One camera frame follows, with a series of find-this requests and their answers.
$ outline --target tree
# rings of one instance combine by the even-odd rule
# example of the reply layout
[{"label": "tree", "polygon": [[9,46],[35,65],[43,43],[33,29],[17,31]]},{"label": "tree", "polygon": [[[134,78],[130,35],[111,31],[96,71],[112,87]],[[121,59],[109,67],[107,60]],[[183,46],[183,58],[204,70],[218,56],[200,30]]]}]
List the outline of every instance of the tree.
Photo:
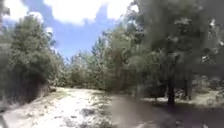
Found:
[{"label": "tree", "polygon": [[140,30],[144,28],[140,56],[147,52],[162,53],[162,60],[151,65],[151,70],[153,66],[159,65],[159,68],[149,72],[158,77],[154,80],[167,87],[168,104],[173,105],[177,74],[185,74],[202,57],[209,24],[194,1],[139,0],[137,4],[141,16],[134,23]]},{"label": "tree", "polygon": [[53,39],[43,24],[27,16],[15,25],[10,46],[8,78],[11,93],[32,101],[55,74],[57,66],[50,49]]}]

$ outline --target white cloud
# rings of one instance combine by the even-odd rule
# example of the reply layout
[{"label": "white cloud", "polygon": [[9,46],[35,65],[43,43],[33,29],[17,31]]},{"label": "white cloud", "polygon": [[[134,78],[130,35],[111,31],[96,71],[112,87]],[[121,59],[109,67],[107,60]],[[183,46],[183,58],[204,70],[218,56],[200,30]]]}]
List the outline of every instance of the white cloud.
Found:
[{"label": "white cloud", "polygon": [[133,0],[110,0],[107,8],[107,17],[117,20],[127,11],[127,7]]},{"label": "white cloud", "polygon": [[133,0],[44,0],[53,16],[62,23],[84,25],[94,22],[100,7],[107,5],[107,17],[118,20]]},{"label": "white cloud", "polygon": [[40,23],[44,22],[44,18],[42,16],[42,14],[39,12],[29,12],[29,15],[35,17],[37,20],[39,20]]},{"label": "white cloud", "polygon": [[5,15],[4,19],[18,21],[27,15],[29,8],[22,2],[22,0],[5,0],[5,6],[10,9],[10,16]]},{"label": "white cloud", "polygon": [[47,33],[52,33],[52,34],[53,34],[53,28],[52,28],[52,27],[47,27],[47,28],[45,29],[45,31],[46,31]]}]

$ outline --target dirt road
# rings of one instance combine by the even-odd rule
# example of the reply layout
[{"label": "dirt road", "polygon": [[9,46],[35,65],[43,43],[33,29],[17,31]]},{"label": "dirt road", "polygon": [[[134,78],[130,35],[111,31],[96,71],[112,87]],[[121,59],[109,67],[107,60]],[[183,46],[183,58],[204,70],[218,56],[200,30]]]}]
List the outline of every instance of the dirt road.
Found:
[{"label": "dirt road", "polygon": [[58,89],[4,119],[9,128],[223,128],[224,110],[185,103],[171,109],[99,91]]},{"label": "dirt road", "polygon": [[102,123],[110,125],[101,109],[106,104],[107,98],[98,91],[58,89],[50,96],[7,112],[4,119],[9,128],[92,128]]}]

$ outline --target sandy path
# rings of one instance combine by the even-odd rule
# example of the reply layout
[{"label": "sandy path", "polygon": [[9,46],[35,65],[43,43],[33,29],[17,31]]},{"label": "sandy path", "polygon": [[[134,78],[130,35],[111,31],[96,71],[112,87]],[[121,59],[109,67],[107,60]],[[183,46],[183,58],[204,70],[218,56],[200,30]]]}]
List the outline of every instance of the sandy path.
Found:
[{"label": "sandy path", "polygon": [[100,122],[97,91],[59,89],[55,94],[7,112],[9,128],[81,128]]}]

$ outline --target blue sky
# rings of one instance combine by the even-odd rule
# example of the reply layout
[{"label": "blue sky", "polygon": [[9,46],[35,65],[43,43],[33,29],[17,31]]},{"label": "blue sky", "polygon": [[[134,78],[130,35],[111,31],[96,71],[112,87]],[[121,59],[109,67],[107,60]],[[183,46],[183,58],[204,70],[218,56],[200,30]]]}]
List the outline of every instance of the blue sky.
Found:
[{"label": "blue sky", "polygon": [[64,57],[90,50],[103,30],[112,28],[132,0],[5,0],[6,21],[33,15],[46,25]]}]

